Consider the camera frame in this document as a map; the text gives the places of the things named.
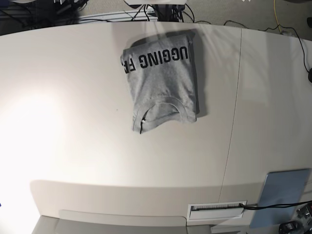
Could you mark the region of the black device bottom right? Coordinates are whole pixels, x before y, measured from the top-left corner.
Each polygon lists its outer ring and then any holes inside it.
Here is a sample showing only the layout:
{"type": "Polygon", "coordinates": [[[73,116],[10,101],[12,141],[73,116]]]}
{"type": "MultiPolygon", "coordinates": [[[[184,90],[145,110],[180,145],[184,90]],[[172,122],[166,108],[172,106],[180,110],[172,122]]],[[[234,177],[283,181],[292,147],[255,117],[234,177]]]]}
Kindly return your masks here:
{"type": "Polygon", "coordinates": [[[279,234],[301,234],[303,225],[298,221],[290,221],[279,225],[279,234]]]}

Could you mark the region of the grey T-shirt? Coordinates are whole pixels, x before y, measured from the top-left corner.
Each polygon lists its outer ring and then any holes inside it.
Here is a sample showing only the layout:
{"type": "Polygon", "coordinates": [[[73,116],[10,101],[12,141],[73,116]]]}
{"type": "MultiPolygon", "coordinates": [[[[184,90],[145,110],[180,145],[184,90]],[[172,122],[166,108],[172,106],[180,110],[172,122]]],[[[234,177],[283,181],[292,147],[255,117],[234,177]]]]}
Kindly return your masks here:
{"type": "Polygon", "coordinates": [[[148,132],[168,121],[197,121],[192,31],[136,41],[120,61],[133,101],[132,130],[148,132]]]}

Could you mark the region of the blue-grey flat panel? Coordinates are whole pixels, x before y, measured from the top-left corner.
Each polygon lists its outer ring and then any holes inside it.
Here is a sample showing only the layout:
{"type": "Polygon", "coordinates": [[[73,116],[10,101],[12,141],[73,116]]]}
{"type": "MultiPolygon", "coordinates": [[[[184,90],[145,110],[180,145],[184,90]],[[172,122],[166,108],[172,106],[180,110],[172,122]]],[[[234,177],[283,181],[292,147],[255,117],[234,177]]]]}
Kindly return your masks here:
{"type": "MultiPolygon", "coordinates": [[[[265,179],[258,206],[290,204],[300,201],[310,169],[268,173],[265,179]]],[[[265,228],[287,222],[294,213],[294,207],[268,208],[255,211],[250,228],[265,228]]]]}

